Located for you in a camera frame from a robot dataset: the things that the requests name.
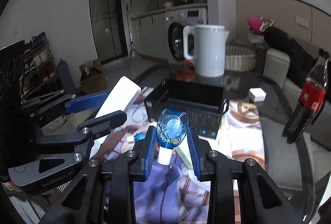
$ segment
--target small bottle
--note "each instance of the small bottle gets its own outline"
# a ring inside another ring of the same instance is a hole
[[[308,122],[320,110],[328,87],[327,64],[330,54],[319,50],[319,58],[307,75],[297,107],[290,120],[284,127],[283,136],[287,136],[287,143],[297,142]]]
[[[178,146],[187,133],[188,116],[185,112],[165,109],[162,111],[156,127],[160,143],[158,163],[169,165],[173,149]]]
[[[136,133],[136,135],[128,136],[128,137],[126,138],[126,141],[127,141],[128,143],[134,143],[134,142],[137,142],[138,140],[144,139],[145,136],[146,136],[146,133],[147,133],[147,132],[139,132],[139,133]]]

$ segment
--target wooden shelf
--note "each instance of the wooden shelf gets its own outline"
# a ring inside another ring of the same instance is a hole
[[[27,78],[28,76],[30,76],[31,74],[33,74],[33,73],[37,73],[37,72],[36,72],[37,70],[41,70],[41,69],[42,69],[46,64],[48,64],[51,60],[52,60],[52,59],[49,58],[46,62],[42,63],[40,66],[36,67],[34,70],[32,70],[32,71],[26,73],[26,74],[24,75],[24,78],[26,79],[26,78]]]
[[[23,60],[27,60],[27,59],[29,59],[32,55],[34,55],[34,53],[36,52],[36,51],[38,51],[39,49],[41,49],[41,48],[43,48],[43,47],[45,47],[45,46],[47,46],[48,44],[47,44],[47,42],[45,42],[45,43],[43,43],[43,44],[41,44],[41,45],[38,45],[36,48],[34,48],[32,51],[30,51],[27,55],[25,55],[24,57],[23,57]]]
[[[59,76],[57,74],[55,74],[54,76],[52,76],[51,78],[49,78],[48,80],[46,80],[45,82],[41,83],[38,87],[36,87],[35,89],[31,90],[27,95],[22,97],[22,101],[27,99],[29,96],[31,96],[33,93],[35,93],[36,91],[40,90],[42,88],[42,86],[58,79]]]

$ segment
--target cardboard box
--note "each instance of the cardboard box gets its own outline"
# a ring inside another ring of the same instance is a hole
[[[103,91],[107,86],[106,79],[102,75],[101,60],[95,59],[92,62],[94,66],[88,76],[84,71],[85,65],[82,64],[79,66],[80,72],[82,73],[80,85],[82,86],[82,90],[87,94]]]

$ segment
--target cabinet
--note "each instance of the cabinet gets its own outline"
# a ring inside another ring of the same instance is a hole
[[[141,51],[139,19],[131,21],[131,29],[132,29],[132,38],[134,42],[134,47],[139,53]]]
[[[133,20],[132,35],[139,54],[168,60],[164,13]]]
[[[165,14],[160,13],[152,16],[152,33],[150,38],[151,56],[168,60],[167,54],[167,30],[165,24]]]

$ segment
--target sofa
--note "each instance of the sofa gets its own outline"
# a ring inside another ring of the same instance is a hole
[[[312,57],[318,57],[318,47],[310,43],[298,42]],[[286,53],[276,49],[269,49],[265,58],[263,75],[274,80],[279,85],[292,110],[294,110],[302,89],[286,78],[289,65],[290,57]],[[331,104],[329,102],[325,103],[325,107],[314,125],[310,123],[307,125],[306,132],[310,134],[312,140],[331,150]]]

